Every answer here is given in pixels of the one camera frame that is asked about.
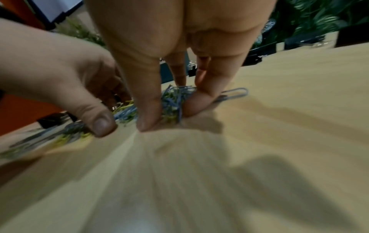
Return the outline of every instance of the wooden table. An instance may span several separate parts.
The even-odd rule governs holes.
[[[368,61],[283,51],[240,69],[247,97],[49,151],[0,188],[0,232],[369,232]]]

